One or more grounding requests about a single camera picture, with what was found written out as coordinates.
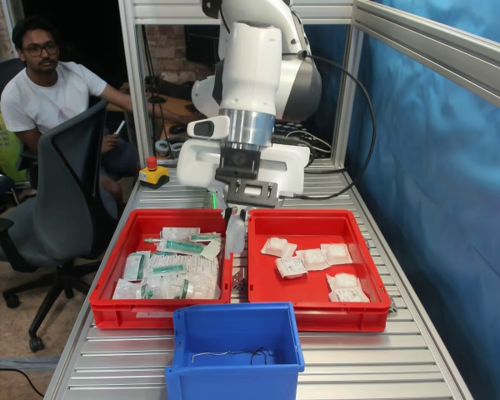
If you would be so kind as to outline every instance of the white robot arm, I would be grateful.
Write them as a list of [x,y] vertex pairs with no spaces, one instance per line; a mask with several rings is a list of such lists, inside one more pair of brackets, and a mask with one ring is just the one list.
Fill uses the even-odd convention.
[[322,84],[300,19],[289,0],[202,0],[221,18],[215,77],[196,82],[193,103],[208,119],[188,125],[180,182],[208,188],[226,205],[277,207],[303,191],[306,147],[273,144],[275,119],[302,121],[320,102]]

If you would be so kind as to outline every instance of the aluminum table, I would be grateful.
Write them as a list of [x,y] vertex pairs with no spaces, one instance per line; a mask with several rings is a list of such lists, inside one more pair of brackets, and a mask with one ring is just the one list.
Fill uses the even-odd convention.
[[[317,160],[310,168],[333,168],[333,164]],[[158,190],[134,188],[109,248],[133,209],[212,206],[204,190],[183,186],[175,170],[170,173],[171,182]],[[346,173],[306,175],[304,193],[332,194],[349,182]],[[284,207],[352,211],[397,308],[382,333],[300,333],[306,368],[298,378],[297,400],[472,399],[359,192],[354,188],[323,202],[288,200]],[[247,299],[241,284],[247,270],[245,251],[234,258],[234,303]],[[172,356],[172,331],[98,329],[87,297],[45,399],[164,400],[164,368],[172,363]]]

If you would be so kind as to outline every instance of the man's hand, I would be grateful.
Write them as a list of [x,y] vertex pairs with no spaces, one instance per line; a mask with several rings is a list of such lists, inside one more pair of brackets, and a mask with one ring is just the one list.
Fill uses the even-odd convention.
[[102,139],[102,154],[117,146],[118,135],[105,135]]

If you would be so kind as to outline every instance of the red button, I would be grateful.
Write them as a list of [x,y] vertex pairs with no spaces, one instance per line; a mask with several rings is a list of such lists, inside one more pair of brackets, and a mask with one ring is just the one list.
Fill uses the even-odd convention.
[[158,159],[156,157],[147,157],[147,168],[150,171],[158,169]]

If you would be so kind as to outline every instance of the floor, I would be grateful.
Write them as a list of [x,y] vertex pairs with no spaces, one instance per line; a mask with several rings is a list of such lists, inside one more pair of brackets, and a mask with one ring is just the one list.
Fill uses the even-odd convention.
[[[133,180],[125,178],[120,183],[125,198],[129,198]],[[43,273],[45,271],[15,272],[7,262],[0,262],[0,368],[22,369],[30,377],[35,388],[45,393],[85,301],[85,295],[74,292],[74,298],[66,299],[64,293],[61,294],[38,330],[38,336],[45,348],[32,353],[28,345],[28,329],[48,289],[41,288],[21,293],[19,295],[21,304],[17,308],[6,307],[2,291],[32,281]],[[93,278],[94,274],[87,276],[85,280],[91,282]],[[0,400],[40,398],[20,373],[0,372]]]

